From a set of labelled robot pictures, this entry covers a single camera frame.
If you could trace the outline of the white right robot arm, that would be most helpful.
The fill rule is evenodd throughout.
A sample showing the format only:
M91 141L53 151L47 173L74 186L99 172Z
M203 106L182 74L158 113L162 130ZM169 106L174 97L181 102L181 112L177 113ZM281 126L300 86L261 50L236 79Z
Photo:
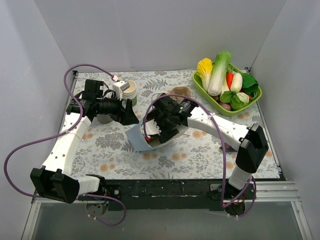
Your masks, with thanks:
M224 155L229 145L237 152L236 166L229 178L222 178L222 188L230 198L239 198L269 150L263 128L256 123L246 126L226 120L190 97L184 97L181 102L173 98L172 94L156 98L147 108L143 124L155 121L160 130L160 143L172 139L178 134L178 127L185 126L219 138Z

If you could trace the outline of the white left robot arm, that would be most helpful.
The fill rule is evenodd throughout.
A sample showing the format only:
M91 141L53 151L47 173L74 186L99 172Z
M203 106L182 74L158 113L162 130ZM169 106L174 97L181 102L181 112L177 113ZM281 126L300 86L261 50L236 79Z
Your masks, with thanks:
M104 177L89 174L72 178L72 164L77 150L93 119L109 116L113 121L129 126L139 122L133 111L132 100L123 103L130 83L118 80L104 90L104 82L87 79L84 90L70 100L66 108L62 136L58 137L51 153L40 168L33 168L30 178L37 193L56 201L73 203L80 195L90 194L95 200L106 196Z

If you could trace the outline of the stack of paper cups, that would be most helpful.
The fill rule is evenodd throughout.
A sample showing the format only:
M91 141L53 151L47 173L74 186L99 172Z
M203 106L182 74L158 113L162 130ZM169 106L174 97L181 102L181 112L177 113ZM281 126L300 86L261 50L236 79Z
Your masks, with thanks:
M122 92L122 98L126 102L127 100L132 101L132 106L134 107L137 104L137 86L136 83L132 80L127 80L129 87Z

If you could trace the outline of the white paper carry bag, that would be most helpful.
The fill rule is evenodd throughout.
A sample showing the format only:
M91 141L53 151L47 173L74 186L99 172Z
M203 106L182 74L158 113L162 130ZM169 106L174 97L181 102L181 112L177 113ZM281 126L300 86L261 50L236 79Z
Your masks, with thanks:
M154 109L154 104L157 100L160 100L163 97L171 97L174 100L177 100L179 103L183 99L187 99L190 101L194 101L191 97L188 96L183 96L183 95L178 95L178 94L161 94L159 97L154 99L149 107L146 110L145 116L140 119L138 124L133 125L132 128L127 130L126 136L133 146L133 148L138 151L149 151L149 150L154 150L156 148L160 148L180 137L188 130L188 127L182 125L178 127L179 133L168 140L165 143L160 143L159 141L159 133L160 128L157 126L156 122L154 119L150 120L150 112Z

